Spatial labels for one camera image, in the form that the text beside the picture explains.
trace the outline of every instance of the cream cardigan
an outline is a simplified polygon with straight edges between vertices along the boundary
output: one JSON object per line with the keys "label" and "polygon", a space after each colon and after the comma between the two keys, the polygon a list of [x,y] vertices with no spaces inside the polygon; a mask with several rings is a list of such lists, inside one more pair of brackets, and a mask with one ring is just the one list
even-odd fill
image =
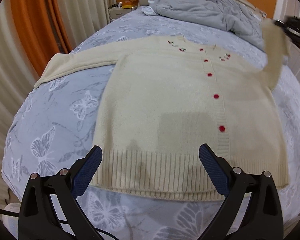
{"label": "cream cardigan", "polygon": [[183,36],[113,42],[56,54],[35,85],[116,64],[102,96],[93,144],[103,160],[91,181],[108,190],[160,199],[218,200],[199,157],[207,143],[246,173],[271,172],[288,184],[286,145],[271,90],[287,54],[281,29],[265,23],[268,65]]}

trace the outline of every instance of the orange curtain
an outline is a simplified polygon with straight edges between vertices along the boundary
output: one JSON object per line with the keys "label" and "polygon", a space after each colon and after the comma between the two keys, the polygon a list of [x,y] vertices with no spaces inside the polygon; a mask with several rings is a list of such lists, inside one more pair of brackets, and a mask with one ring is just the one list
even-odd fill
{"label": "orange curtain", "polygon": [[39,76],[56,53],[71,45],[57,0],[10,0],[13,20],[26,54]]}

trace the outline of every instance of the bed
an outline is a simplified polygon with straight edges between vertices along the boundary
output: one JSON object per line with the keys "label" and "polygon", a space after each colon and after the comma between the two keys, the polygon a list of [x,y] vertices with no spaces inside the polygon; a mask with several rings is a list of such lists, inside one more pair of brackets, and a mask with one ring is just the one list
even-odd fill
{"label": "bed", "polygon": [[[184,35],[196,43],[217,44],[233,51],[256,68],[266,64],[264,52],[231,32],[146,16],[141,7],[148,5],[147,1],[139,0],[137,10],[99,30],[71,53],[150,35]],[[262,17],[260,10],[246,5]],[[20,200],[31,173],[54,175],[91,149],[99,102],[114,67],[79,71],[42,84],[28,95],[7,134],[2,162],[2,177]],[[273,96],[287,143],[290,184],[279,190],[279,197],[284,223],[288,224],[300,213],[300,84],[286,65]],[[53,201],[59,218],[64,218],[58,200]],[[95,227],[120,240],[197,239],[222,203],[158,200],[92,186],[77,201]],[[244,199],[230,232],[238,229],[248,201]]]}

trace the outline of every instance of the red button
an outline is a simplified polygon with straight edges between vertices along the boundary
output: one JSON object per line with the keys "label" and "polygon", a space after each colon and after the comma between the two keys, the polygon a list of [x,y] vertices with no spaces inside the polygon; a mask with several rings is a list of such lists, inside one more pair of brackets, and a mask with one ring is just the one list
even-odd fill
{"label": "red button", "polygon": [[219,126],[219,130],[220,130],[220,132],[224,132],[226,130],[226,128],[223,125],[221,125],[221,126]]}

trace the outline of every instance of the black cable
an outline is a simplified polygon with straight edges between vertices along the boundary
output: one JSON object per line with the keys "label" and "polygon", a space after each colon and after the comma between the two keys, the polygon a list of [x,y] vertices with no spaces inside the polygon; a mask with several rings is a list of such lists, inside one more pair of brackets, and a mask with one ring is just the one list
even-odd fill
{"label": "black cable", "polygon": [[[11,211],[7,211],[7,210],[3,210],[3,209],[0,209],[0,214],[2,215],[6,215],[6,216],[10,216],[10,217],[19,217],[19,213],[16,213],[16,212],[11,212]],[[66,220],[59,220],[61,224],[65,224],[65,225],[69,225],[69,222],[66,221]],[[116,238],[114,235],[111,235],[110,233],[102,230],[102,229],[99,229],[99,228],[95,228],[98,232],[100,233],[103,233],[107,236],[110,236],[112,237],[114,240],[119,240],[118,238]]]}

